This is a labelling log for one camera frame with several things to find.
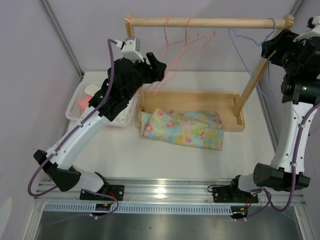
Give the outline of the blue wire hanger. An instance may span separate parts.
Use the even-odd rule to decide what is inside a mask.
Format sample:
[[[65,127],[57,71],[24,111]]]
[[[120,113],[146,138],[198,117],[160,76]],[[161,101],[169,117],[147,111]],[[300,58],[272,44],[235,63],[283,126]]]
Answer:
[[[237,56],[244,67],[244,70],[249,74],[250,77],[254,76],[255,69],[261,59],[262,43],[271,39],[277,30],[275,27],[276,20],[272,17],[269,17],[268,20],[271,21],[272,28],[267,30],[259,30],[258,33],[261,34],[261,36],[259,36],[257,39],[255,39],[252,34],[248,34],[248,30],[229,28],[227,31],[229,40],[231,41],[232,46],[234,47],[234,50],[236,51]],[[277,104],[277,100],[274,91],[270,87],[271,77],[269,61],[266,62],[266,72],[266,89],[261,86],[257,77],[253,80],[250,80],[249,83],[253,84],[253,88],[262,95],[267,103],[275,106]]]

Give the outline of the floral pastel skirt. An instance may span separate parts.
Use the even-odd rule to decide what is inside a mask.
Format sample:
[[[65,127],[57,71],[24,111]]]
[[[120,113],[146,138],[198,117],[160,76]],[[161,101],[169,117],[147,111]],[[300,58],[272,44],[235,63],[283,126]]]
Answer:
[[[223,124],[216,111],[165,112],[156,108],[152,113],[141,111],[138,122],[143,138],[198,149],[223,149]]]

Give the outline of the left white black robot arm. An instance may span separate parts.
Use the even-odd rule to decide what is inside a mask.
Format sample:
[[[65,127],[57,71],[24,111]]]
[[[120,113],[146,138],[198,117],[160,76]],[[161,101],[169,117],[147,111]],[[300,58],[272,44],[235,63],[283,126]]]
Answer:
[[[56,188],[66,192],[80,187],[89,190],[97,200],[108,196],[109,188],[100,174],[80,170],[73,163],[91,139],[128,106],[140,87],[164,78],[166,68],[152,52],[146,53],[142,62],[132,62],[125,57],[114,61],[101,88],[73,128],[55,145],[47,150],[38,149],[33,155]]]

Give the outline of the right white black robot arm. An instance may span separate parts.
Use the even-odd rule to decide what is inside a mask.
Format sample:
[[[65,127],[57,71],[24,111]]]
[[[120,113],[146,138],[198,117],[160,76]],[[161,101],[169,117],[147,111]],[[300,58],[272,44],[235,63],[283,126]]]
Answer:
[[[288,29],[261,45],[261,57],[285,70],[280,86],[284,114],[276,152],[270,164],[257,163],[253,173],[232,179],[228,196],[239,202],[259,188],[293,192],[307,188],[305,150],[320,106],[320,28],[297,34]]]

